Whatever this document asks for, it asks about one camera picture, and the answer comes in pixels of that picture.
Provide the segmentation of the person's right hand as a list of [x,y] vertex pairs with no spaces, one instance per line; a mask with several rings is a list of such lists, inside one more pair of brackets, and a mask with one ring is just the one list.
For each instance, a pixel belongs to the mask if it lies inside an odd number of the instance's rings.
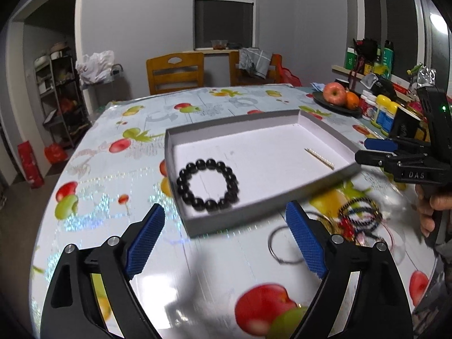
[[420,216],[421,232],[425,237],[429,237],[430,233],[433,232],[435,228],[433,213],[435,211],[451,210],[451,193],[427,197],[424,189],[419,184],[415,186],[415,192],[418,196],[417,210]]

